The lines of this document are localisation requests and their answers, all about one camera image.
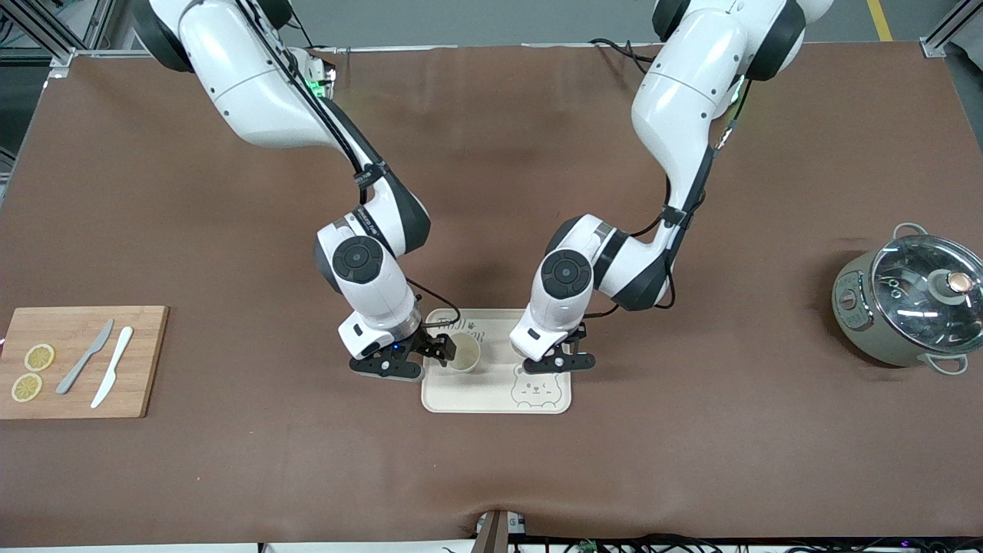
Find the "grey metal table bracket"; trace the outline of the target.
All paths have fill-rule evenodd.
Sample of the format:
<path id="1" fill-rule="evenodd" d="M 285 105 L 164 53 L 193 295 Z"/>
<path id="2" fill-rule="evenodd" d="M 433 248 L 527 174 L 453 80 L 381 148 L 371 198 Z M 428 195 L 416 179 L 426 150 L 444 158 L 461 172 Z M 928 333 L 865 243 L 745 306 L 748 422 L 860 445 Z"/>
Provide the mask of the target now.
<path id="1" fill-rule="evenodd" d="M 525 536 L 526 518 L 519 512 L 485 512 L 478 519 L 470 553 L 523 553 L 520 541 Z"/>

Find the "grey electric cooking pot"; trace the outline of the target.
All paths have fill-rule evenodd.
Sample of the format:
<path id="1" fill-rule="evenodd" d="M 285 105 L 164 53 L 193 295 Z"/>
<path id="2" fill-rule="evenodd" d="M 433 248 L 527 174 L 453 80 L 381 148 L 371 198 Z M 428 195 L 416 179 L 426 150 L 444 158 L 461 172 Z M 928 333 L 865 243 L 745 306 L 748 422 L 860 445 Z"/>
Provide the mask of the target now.
<path id="1" fill-rule="evenodd" d="M 894 228 L 891 241 L 909 234 L 930 233 L 919 224 L 901 223 Z M 896 332 L 880 312 L 873 295 L 873 261 L 885 245 L 855 258 L 839 271 L 831 293 L 839 328 L 857 349 L 882 363 L 902 368 L 925 365 L 944 376 L 965 373 L 970 353 L 943 354 L 916 346 Z"/>

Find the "grey plastic knife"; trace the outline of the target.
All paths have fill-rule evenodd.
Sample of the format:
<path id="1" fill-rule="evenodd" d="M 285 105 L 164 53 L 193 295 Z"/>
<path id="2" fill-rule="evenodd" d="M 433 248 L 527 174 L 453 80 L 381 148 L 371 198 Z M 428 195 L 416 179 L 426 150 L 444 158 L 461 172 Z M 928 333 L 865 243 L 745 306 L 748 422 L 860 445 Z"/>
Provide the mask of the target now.
<path id="1" fill-rule="evenodd" d="M 88 361 L 91 360 L 96 353 L 99 353 L 99 351 L 103 349 L 103 346 L 108 343 L 108 339 L 113 328 L 114 319 L 109 319 L 103 326 L 101 332 L 95 337 L 95 340 L 91 346 L 84 351 L 83 356 L 77 361 L 76 364 L 74 364 L 71 371 L 62 379 L 62 381 L 60 381 L 55 391 L 57 395 L 67 395 L 67 393 L 71 391 L 74 383 L 78 380 L 78 377 L 80 377 L 81 372 L 83 372 L 84 368 L 87 366 Z"/>

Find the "wooden cutting board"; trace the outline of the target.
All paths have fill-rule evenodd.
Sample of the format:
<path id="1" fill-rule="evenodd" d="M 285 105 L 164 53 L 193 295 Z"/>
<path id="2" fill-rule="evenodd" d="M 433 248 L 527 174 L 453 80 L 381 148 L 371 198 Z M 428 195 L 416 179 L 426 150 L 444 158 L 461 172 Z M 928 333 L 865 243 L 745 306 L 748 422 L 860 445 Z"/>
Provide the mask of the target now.
<path id="1" fill-rule="evenodd" d="M 140 418 L 150 399 L 157 361 L 167 323 L 165 306 L 62 306 L 15 309 L 5 345 L 0 354 L 0 421 Z M 94 342 L 109 319 L 114 328 L 108 343 L 85 365 L 67 395 L 57 395 L 60 381 L 71 371 Z M 134 328 L 134 335 L 117 369 L 118 378 L 108 397 L 97 409 L 89 405 L 98 391 L 111 360 L 121 329 Z M 38 373 L 45 381 L 42 391 L 30 402 L 14 402 L 11 387 L 18 376 L 28 373 L 24 356 L 35 344 L 47 343 L 56 350 L 51 366 Z"/>

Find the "brown table cover mat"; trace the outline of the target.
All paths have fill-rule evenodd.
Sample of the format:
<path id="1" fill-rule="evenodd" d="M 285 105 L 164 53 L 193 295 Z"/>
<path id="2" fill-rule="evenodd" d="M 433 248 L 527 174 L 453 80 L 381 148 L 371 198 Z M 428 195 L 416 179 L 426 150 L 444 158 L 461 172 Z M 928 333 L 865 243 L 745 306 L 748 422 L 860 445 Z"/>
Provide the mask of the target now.
<path id="1" fill-rule="evenodd" d="M 0 333 L 25 306 L 170 315 L 144 418 L 0 421 L 0 547 L 453 539 L 489 510 L 568 538 L 983 535 L 983 355 L 878 366 L 829 298 L 898 223 L 983 255 L 983 153 L 916 43 L 814 43 L 753 84 L 674 308 L 589 322 L 558 416 L 430 413 L 349 369 L 312 252 L 352 175 L 250 146 L 150 58 L 47 84 L 0 209 Z"/>

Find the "aluminium frame profile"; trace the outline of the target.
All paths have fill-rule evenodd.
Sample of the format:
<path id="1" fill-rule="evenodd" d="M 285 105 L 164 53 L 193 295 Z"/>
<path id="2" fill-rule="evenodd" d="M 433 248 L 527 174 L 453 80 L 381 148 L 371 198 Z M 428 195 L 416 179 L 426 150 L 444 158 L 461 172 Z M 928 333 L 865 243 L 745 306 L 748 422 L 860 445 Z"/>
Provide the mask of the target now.
<path id="1" fill-rule="evenodd" d="M 983 12 L 983 0 L 956 0 L 956 4 L 931 29 L 927 36 L 920 36 L 918 43 L 925 58 L 945 58 L 945 46 Z"/>
<path id="2" fill-rule="evenodd" d="M 0 67 L 45 67 L 101 45 L 117 0 L 0 0 Z"/>

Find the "glass pot lid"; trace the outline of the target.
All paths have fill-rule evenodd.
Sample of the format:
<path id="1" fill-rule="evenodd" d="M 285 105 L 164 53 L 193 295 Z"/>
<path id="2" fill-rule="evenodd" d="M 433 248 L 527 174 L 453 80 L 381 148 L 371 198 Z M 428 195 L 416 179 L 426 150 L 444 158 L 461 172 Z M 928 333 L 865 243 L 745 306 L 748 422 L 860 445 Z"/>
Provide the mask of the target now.
<path id="1" fill-rule="evenodd" d="M 909 342 L 943 354 L 983 347 L 983 259 L 952 240 L 909 234 L 872 263 L 882 315 Z"/>

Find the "white plastic knife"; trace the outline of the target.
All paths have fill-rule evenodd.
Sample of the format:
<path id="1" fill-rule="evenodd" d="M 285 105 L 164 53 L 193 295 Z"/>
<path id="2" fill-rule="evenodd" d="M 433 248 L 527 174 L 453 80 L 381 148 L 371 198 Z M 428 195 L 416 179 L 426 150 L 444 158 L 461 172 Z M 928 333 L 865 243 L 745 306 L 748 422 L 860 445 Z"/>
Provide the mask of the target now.
<path id="1" fill-rule="evenodd" d="M 103 375 L 101 385 L 99 386 L 98 391 L 95 393 L 95 396 L 89 405 L 91 409 L 97 409 L 108 397 L 108 393 L 111 392 L 113 385 L 115 385 L 118 378 L 117 369 L 119 367 L 119 363 L 122 360 L 122 357 L 127 349 L 127 346 L 129 346 L 133 335 L 134 328 L 132 328 L 132 326 L 126 326 L 125 328 L 121 329 L 120 335 L 115 343 L 108 368 Z"/>

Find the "cream tray with bear print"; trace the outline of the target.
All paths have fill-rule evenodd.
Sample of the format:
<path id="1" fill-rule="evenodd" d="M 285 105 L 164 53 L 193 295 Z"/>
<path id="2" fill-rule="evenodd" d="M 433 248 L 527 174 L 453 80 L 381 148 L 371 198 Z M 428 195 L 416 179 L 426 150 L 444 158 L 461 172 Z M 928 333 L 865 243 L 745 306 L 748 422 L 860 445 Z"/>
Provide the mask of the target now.
<path id="1" fill-rule="evenodd" d="M 435 309 L 425 321 L 429 333 L 471 333 L 481 343 L 474 370 L 456 373 L 434 359 L 422 364 L 422 405 L 435 413 L 534 414 L 555 416 L 572 403 L 569 374 L 526 374 L 522 356 L 513 349 L 509 333 L 520 309 Z"/>

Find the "white plastic cup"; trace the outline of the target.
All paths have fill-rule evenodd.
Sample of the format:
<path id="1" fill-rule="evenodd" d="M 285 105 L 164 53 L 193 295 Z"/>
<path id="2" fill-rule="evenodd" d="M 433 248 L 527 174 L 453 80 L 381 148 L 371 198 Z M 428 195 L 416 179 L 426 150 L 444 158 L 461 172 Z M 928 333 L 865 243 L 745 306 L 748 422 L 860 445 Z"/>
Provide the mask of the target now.
<path id="1" fill-rule="evenodd" d="M 454 346 L 454 356 L 447 361 L 447 368 L 456 373 L 474 370 L 480 360 L 481 343 L 471 333 L 454 333 L 450 339 Z"/>

